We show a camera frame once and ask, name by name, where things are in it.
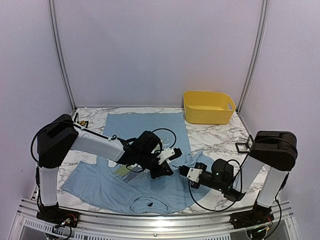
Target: black cable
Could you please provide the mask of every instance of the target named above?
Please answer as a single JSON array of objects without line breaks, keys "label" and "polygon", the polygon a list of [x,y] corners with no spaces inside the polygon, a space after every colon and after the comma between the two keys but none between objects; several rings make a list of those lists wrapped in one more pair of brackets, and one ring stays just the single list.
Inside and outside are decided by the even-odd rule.
[{"label": "black cable", "polygon": [[52,238],[52,239],[56,239],[56,240],[68,240],[68,239],[70,239],[70,238],[71,238],[71,235],[72,235],[72,227],[71,227],[69,224],[66,224],[66,226],[68,226],[69,229],[70,229],[69,235],[68,235],[66,238],[60,238],[60,237],[54,236],[54,238]]},{"label": "black cable", "polygon": [[62,239],[62,240],[68,240],[69,238],[71,238],[71,235],[72,235],[72,227],[68,224],[67,225],[68,227],[69,227],[69,229],[70,229],[70,233],[69,233],[69,235],[65,238],[65,239]]},{"label": "black cable", "polygon": [[[240,168],[240,170],[239,170],[239,171],[240,171],[240,183],[241,183],[240,193],[242,193],[243,176],[242,176],[242,168],[241,168],[241,165],[240,165],[240,163],[239,163],[237,160],[234,160],[234,159],[231,159],[231,160],[227,161],[226,163],[229,163],[229,162],[236,162],[236,163],[239,165],[239,168]],[[205,209],[205,210],[211,211],[211,212],[223,212],[223,211],[228,210],[229,208],[231,208],[231,207],[236,203],[236,201],[234,201],[230,206],[227,206],[226,208],[221,209],[221,210],[213,210],[213,209],[206,208],[206,207],[200,205],[200,204],[195,200],[195,198],[194,198],[194,196],[192,195],[192,192],[191,192],[191,187],[190,187],[191,184],[190,184],[190,183],[191,183],[191,180],[188,181],[188,189],[189,189],[190,196],[191,196],[192,200],[194,201],[194,203],[197,204],[197,205],[198,205],[200,208],[202,208],[202,209]]]},{"label": "black cable", "polygon": [[265,141],[265,140],[271,140],[271,139],[279,140],[279,141],[282,141],[282,142],[290,145],[291,147],[294,148],[294,151],[295,151],[295,153],[296,153],[296,157],[298,157],[298,150],[297,150],[296,146],[294,146],[292,143],[290,143],[290,142],[288,142],[287,140],[284,140],[284,139],[282,139],[282,138],[280,138],[280,137],[269,136],[269,137],[262,138],[262,139],[259,139],[259,140],[257,140],[257,141],[254,141],[254,143],[255,143],[255,144],[258,144],[258,143],[261,143],[261,142],[263,142],[263,141]]},{"label": "black cable", "polygon": [[144,171],[144,169],[141,169],[141,170],[139,170],[139,171],[133,171],[132,169],[128,168],[129,166],[130,166],[130,165],[126,165],[125,168],[128,169],[128,170],[131,171],[131,172],[134,172],[134,173],[139,174],[139,173],[142,173],[142,172]]},{"label": "black cable", "polygon": [[153,130],[152,133],[154,133],[154,132],[156,132],[156,131],[159,131],[159,130],[166,130],[166,131],[169,131],[170,133],[173,134],[173,136],[174,136],[174,142],[173,142],[173,144],[170,146],[170,148],[172,148],[172,147],[176,144],[176,142],[177,142],[177,135],[174,133],[174,131],[172,131],[172,130],[169,129],[169,128],[165,128],[165,127],[157,128],[157,129]]},{"label": "black cable", "polygon": [[274,229],[272,230],[272,232],[270,232],[270,234],[268,235],[268,236],[266,236],[264,239],[268,239],[275,231],[276,231],[276,229],[279,227],[279,225],[280,225],[280,222],[281,222],[281,218],[282,218],[282,209],[281,209],[281,205],[280,205],[280,202],[279,202],[279,200],[277,199],[277,196],[275,196],[275,201],[276,201],[276,203],[278,204],[278,206],[279,206],[279,210],[280,210],[280,218],[279,218],[279,221],[278,221],[278,223],[277,223],[277,225],[274,227]]}]

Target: metal rail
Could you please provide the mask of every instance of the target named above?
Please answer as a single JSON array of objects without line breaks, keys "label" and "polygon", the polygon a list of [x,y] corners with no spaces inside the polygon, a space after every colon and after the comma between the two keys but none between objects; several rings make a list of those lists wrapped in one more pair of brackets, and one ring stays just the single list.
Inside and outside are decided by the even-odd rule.
[{"label": "metal rail", "polygon": [[258,61],[258,56],[259,56],[261,46],[263,43],[263,39],[264,39],[266,23],[267,23],[268,7],[269,7],[269,0],[262,0],[259,27],[258,27],[258,31],[257,31],[256,38],[255,38],[255,44],[254,44],[254,48],[253,48],[251,62],[250,62],[249,69],[248,69],[248,72],[246,75],[246,79],[245,79],[242,93],[240,96],[239,104],[236,109],[236,111],[238,113],[241,113],[241,111],[244,107],[244,104],[246,102],[246,99],[247,99],[247,96],[249,93],[249,89],[250,89],[250,86],[251,86],[251,83],[252,83],[252,80],[254,77],[254,73],[255,73],[255,69],[256,69],[256,65],[257,65],[257,61]]}]

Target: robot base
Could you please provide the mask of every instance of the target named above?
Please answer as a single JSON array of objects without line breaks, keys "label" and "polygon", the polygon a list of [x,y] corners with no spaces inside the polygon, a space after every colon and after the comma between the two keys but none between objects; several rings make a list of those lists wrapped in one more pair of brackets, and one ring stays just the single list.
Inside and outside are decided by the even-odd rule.
[{"label": "robot base", "polygon": [[79,212],[71,211],[71,210],[67,210],[67,209],[62,209],[62,208],[59,208],[59,210],[60,210],[60,213],[62,215],[62,220],[47,218],[40,211],[37,212],[36,218],[40,219],[40,220],[43,220],[43,221],[46,221],[48,223],[53,223],[53,224],[60,225],[64,220],[66,220],[66,219],[68,219],[70,217],[72,219],[72,217],[74,216],[75,220],[73,220],[69,225],[72,228],[76,228],[77,225],[78,225],[78,222],[79,222],[79,216],[80,216]]},{"label": "robot base", "polygon": [[248,228],[259,224],[269,223],[268,218],[273,221],[275,219],[271,207],[267,208],[268,211],[257,212],[254,209],[249,211],[242,211],[232,213],[230,223],[234,229]]}]

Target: light blue t-shirt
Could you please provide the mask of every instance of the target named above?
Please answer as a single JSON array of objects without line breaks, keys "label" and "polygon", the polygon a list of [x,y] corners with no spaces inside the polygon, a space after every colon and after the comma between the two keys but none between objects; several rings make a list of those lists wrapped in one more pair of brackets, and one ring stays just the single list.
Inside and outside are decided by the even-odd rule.
[{"label": "light blue t-shirt", "polygon": [[[120,164],[109,167],[109,160],[98,156],[96,164],[79,162],[62,189],[90,205],[125,214],[169,214],[192,205],[194,202],[188,191],[188,179],[173,166],[194,167],[196,162],[202,162],[210,167],[213,160],[203,155],[202,151],[191,157],[182,113],[109,114],[103,134],[116,134],[119,138],[129,139],[137,138],[145,130],[157,128],[169,128],[177,136],[174,147],[181,149],[182,156],[169,163],[173,175],[151,179],[147,170],[135,173]],[[168,131],[161,130],[155,134],[162,139],[164,148],[170,147],[174,141]],[[134,171],[139,169],[138,166],[133,168]],[[192,189],[197,201],[209,190],[208,187]]]}]

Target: aluminum frame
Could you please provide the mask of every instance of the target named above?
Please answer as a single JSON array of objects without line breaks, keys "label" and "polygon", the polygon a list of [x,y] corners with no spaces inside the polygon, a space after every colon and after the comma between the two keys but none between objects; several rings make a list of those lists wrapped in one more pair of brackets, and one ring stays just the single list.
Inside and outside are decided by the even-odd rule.
[{"label": "aluminum frame", "polygon": [[65,89],[66,96],[68,98],[68,102],[70,104],[70,107],[72,111],[75,111],[77,109],[75,99],[71,90],[69,77],[67,74],[67,69],[65,65],[65,60],[61,48],[61,42],[59,37],[59,31],[58,31],[58,22],[57,22],[57,16],[56,16],[56,7],[55,7],[55,1],[54,0],[48,0],[48,7],[49,7],[49,17],[50,17],[50,24],[51,24],[51,30],[52,30],[52,36],[53,36],[53,43],[54,48],[57,56],[57,61],[59,64],[60,72],[61,72],[61,78],[63,82],[63,86]]},{"label": "aluminum frame", "polygon": [[[250,210],[252,206],[231,209],[225,212],[206,212],[197,214],[168,215],[124,215],[78,210],[80,212],[78,227],[74,229],[78,235],[101,235],[108,239],[208,239],[215,236],[226,236],[233,232],[244,231],[245,228],[234,229],[229,223],[230,214]],[[282,220],[285,221],[290,240],[299,240],[295,219],[288,201],[281,202]],[[278,205],[272,205],[274,222],[279,220]],[[38,221],[37,202],[23,198],[10,232],[9,240],[19,239],[25,219]]]},{"label": "aluminum frame", "polygon": [[248,72],[246,75],[246,79],[244,82],[244,86],[242,89],[240,100],[238,102],[238,107],[236,109],[236,111],[238,113],[241,113],[241,111],[245,105],[245,102],[246,102],[246,99],[247,99],[247,96],[249,93],[249,89],[250,89],[252,80],[254,78],[259,53],[261,51],[261,47],[262,47],[264,36],[265,36],[268,9],[269,9],[269,0],[262,0],[259,26],[258,26],[258,30],[256,33],[256,39],[255,39],[255,44],[254,44],[253,53],[252,53],[252,57],[251,57],[251,62],[250,62],[249,69],[248,69]]}]

